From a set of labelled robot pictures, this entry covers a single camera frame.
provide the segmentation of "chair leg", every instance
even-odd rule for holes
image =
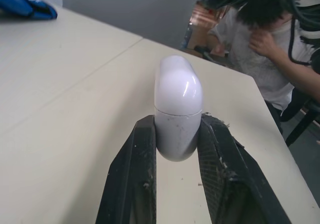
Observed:
[[[319,113],[317,111],[309,110],[285,140],[286,145],[289,147],[292,143],[294,143],[318,115]]]

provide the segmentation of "table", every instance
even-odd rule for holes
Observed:
[[[112,32],[117,30],[74,13],[65,15],[66,19],[70,15],[86,22],[83,32],[96,25],[97,36],[105,32],[105,37],[108,34],[113,37]],[[24,25],[32,28],[25,23],[16,26],[17,30]],[[6,33],[2,28],[0,36]],[[41,31],[40,25],[34,29],[37,33]],[[57,42],[66,38],[56,35],[50,38]],[[12,107],[0,105],[0,114],[2,118],[15,115],[15,100],[21,103],[26,100],[28,108],[22,108],[20,121],[6,125],[6,131],[0,134],[0,223],[38,224],[45,220],[47,224],[93,224],[111,162],[136,121],[154,113],[155,68],[162,58],[174,54],[192,63],[203,87],[204,111],[230,124],[231,134],[259,163],[292,223],[319,222],[320,210],[251,77],[127,32],[119,31],[119,35],[132,43],[128,42],[114,57],[101,47],[102,39],[90,45],[72,45],[70,39],[64,51],[56,52],[56,58],[64,60],[67,55],[73,61],[51,67],[57,73],[52,77],[51,88],[42,84],[47,81],[41,78],[42,73],[47,73],[46,68],[33,69],[35,61],[30,60],[23,66],[29,75],[20,74],[22,59],[16,61],[14,48],[8,48],[11,54],[7,54],[7,63],[15,66],[11,73],[23,79],[20,87],[17,80],[4,86],[3,80],[7,79],[0,76],[0,102],[5,101],[4,91],[11,90],[12,95]],[[73,54],[79,55],[68,55],[71,48]],[[78,68],[92,63],[89,56],[84,58],[82,54],[91,52],[89,48],[101,51],[92,55],[98,67],[88,67],[80,77],[71,70],[74,63]],[[43,48],[42,58],[53,56],[46,51]],[[63,80],[73,80],[72,84],[60,83],[58,73],[64,74]],[[37,85],[30,86],[30,92],[17,96],[16,92],[23,93],[20,88],[36,79]],[[55,86],[60,91],[51,94]],[[32,95],[36,87],[50,98]],[[199,182],[196,152],[183,162],[170,162],[157,153],[157,224],[209,224],[205,194]]]
[[[54,21],[0,18],[0,134],[142,39],[57,11]]]

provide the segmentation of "person's hand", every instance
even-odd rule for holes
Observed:
[[[225,45],[219,43],[215,46],[215,48],[212,49],[210,54],[219,56],[219,57],[225,57]]]
[[[279,50],[271,33],[261,29],[252,31],[249,47],[266,58],[270,58]]]

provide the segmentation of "dark hair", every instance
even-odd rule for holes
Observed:
[[[266,27],[282,17],[280,0],[249,0],[238,12],[237,21],[254,27]]]

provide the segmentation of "white object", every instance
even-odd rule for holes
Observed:
[[[170,55],[192,63],[203,110],[230,125],[292,224],[319,224],[317,203],[251,77],[57,11],[56,21],[1,24],[0,121],[20,120],[0,132],[1,224],[94,224],[109,166],[137,120],[154,114],[156,67]],[[211,224],[197,150],[180,162],[156,155],[156,223]]]
[[[154,86],[156,147],[168,160],[183,161],[197,147],[203,110],[201,83],[182,56],[163,59]]]

